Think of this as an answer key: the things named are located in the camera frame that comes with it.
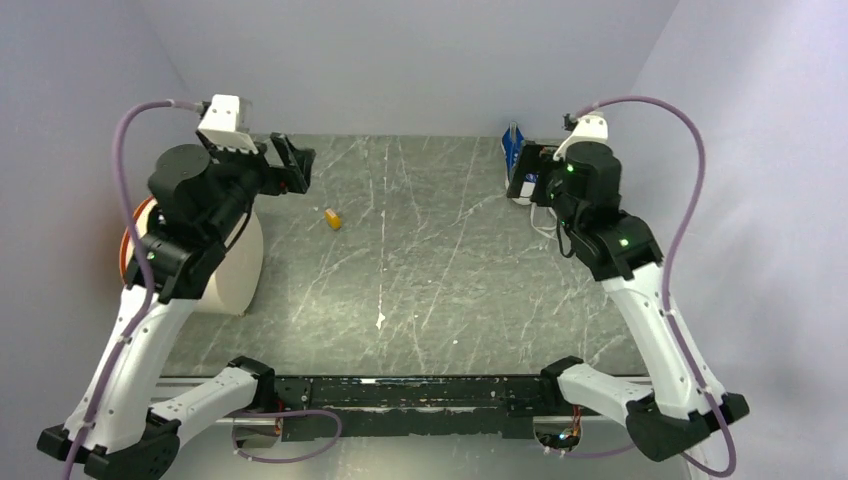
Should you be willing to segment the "blue canvas sneaker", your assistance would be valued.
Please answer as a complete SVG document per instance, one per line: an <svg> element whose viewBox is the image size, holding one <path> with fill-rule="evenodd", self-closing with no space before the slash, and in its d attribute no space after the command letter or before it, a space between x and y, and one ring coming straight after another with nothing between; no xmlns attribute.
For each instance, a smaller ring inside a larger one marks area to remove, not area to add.
<svg viewBox="0 0 848 480"><path fill-rule="evenodd" d="M501 137L501 148L504 154L506 167L504 181L506 189L509 189L514 166L518 161L520 146L523 141L524 136L518 124L515 121L512 121ZM529 206L531 204L531 197L535 189L536 182L537 176L535 174L526 175L520 195L512 198L512 201L521 206Z"/></svg>

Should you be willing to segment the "white shoelace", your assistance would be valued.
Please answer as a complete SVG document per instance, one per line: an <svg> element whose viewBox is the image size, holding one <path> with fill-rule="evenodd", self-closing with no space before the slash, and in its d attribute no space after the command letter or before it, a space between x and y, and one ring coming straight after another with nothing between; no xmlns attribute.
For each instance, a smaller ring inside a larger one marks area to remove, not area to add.
<svg viewBox="0 0 848 480"><path fill-rule="evenodd" d="M529 221L531 228L541 235L546 242L556 240L556 230L559 224L555 212L549 207L540 207L535 203L530 206Z"/></svg>

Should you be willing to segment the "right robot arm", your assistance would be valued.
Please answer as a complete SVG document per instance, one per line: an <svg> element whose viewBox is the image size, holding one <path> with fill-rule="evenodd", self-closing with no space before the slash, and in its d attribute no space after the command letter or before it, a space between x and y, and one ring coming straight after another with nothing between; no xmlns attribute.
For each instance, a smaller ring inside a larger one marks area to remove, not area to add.
<svg viewBox="0 0 848 480"><path fill-rule="evenodd" d="M560 252L579 260L612 299L647 367L640 386L600 372L576 357L542 371L539 391L550 413L577 405L622 425L635 447L660 462L747 416L744 396L724 389L697 349L673 300L662 290L663 253L650 227L620 206L621 162L601 143L581 141L563 158L551 145L525 141L510 172L507 195L536 178L533 204L556 215Z"/></svg>

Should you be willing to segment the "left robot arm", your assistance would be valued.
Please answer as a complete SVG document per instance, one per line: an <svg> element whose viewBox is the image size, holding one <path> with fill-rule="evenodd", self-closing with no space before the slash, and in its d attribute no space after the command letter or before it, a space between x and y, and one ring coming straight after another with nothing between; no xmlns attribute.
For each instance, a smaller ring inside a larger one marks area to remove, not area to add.
<svg viewBox="0 0 848 480"><path fill-rule="evenodd" d="M230 413L282 408L271 367L240 356L213 379L151 403L176 336L260 195L303 194L316 153L273 133L253 153L208 140L166 150L148 180L157 214L130 260L116 323L83 399L37 449L94 479L158 479L190 439Z"/></svg>

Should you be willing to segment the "small yellow block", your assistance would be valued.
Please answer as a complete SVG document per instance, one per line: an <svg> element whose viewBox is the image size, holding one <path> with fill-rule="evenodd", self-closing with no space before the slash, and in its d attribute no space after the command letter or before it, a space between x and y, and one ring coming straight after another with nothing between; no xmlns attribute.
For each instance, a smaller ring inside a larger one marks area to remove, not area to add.
<svg viewBox="0 0 848 480"><path fill-rule="evenodd" d="M343 226L341 216L333 209L328 208L324 211L324 217L327 225L334 231L338 231Z"/></svg>

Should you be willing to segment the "white orange cylindrical bucket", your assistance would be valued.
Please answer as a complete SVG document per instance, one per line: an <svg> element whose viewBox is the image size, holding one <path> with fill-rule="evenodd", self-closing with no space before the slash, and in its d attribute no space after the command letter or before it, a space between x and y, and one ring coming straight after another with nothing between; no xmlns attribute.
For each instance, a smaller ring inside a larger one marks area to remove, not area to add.
<svg viewBox="0 0 848 480"><path fill-rule="evenodd" d="M211 275L195 306L197 313L243 315L255 296L264 255L262 227L255 212L242 216L226 246L230 250Z"/></svg>

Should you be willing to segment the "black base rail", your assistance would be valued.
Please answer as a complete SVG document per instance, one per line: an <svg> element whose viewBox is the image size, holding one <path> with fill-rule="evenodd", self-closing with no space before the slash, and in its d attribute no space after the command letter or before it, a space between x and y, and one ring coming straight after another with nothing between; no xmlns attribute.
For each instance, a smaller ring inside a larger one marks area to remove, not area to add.
<svg viewBox="0 0 848 480"><path fill-rule="evenodd" d="M284 441L305 441L340 433L348 438L551 435L574 415L595 412L566 403L551 381L533 374L409 377L278 376L277 407Z"/></svg>

